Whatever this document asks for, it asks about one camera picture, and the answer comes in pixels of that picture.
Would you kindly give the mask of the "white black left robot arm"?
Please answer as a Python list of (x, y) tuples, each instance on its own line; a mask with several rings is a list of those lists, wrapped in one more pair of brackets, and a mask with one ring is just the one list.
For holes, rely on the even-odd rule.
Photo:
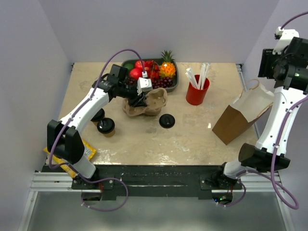
[(113, 98), (126, 98), (134, 106), (145, 102), (145, 94), (152, 89), (147, 72), (142, 72), (135, 86), (125, 83), (128, 70), (112, 65), (109, 73), (96, 80), (85, 98), (60, 120), (51, 120), (47, 125), (47, 149), (70, 165), (83, 176), (83, 184), (96, 188), (100, 177), (95, 174), (96, 166), (84, 155), (81, 133), (91, 119)]

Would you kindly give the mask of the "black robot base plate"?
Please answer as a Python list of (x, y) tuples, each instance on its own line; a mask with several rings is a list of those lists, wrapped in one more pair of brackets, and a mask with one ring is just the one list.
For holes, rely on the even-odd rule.
[(103, 179), (103, 200), (118, 196), (197, 197), (212, 199), (213, 190), (240, 190), (235, 180), (222, 175), (222, 166), (198, 165), (98, 165), (89, 184), (80, 177), (72, 183), (74, 190), (99, 191), (97, 180)]

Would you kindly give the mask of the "brown white paper bag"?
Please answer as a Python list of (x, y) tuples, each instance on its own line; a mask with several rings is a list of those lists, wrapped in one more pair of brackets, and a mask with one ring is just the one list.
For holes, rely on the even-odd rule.
[(212, 131), (225, 144), (246, 132), (273, 105), (274, 93), (258, 79), (248, 81), (252, 87), (242, 90), (222, 113)]

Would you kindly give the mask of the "black cup lid bottom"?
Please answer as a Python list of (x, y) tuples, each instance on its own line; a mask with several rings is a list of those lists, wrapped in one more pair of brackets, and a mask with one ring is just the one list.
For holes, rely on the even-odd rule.
[(111, 118), (103, 118), (97, 124), (97, 130), (102, 134), (111, 133), (115, 129), (115, 123)]

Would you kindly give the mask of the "brown pulp cup carrier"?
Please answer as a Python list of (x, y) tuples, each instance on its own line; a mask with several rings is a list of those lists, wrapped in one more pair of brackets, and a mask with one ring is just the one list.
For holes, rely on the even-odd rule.
[(161, 109), (166, 106), (168, 101), (167, 91), (164, 88), (154, 89), (146, 94), (146, 106), (132, 107), (129, 106), (128, 99), (122, 101), (123, 112), (130, 116), (155, 116), (161, 112)]

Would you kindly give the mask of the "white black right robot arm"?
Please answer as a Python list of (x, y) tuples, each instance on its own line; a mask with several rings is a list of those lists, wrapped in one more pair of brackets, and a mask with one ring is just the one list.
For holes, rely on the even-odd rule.
[(255, 145), (244, 143), (238, 158), (222, 165), (215, 185), (226, 189), (240, 173), (251, 169), (277, 171), (289, 166), (287, 140), (296, 114), (308, 95), (308, 41), (296, 36), (276, 49), (264, 49), (258, 77), (274, 79), (274, 100), (267, 123)]

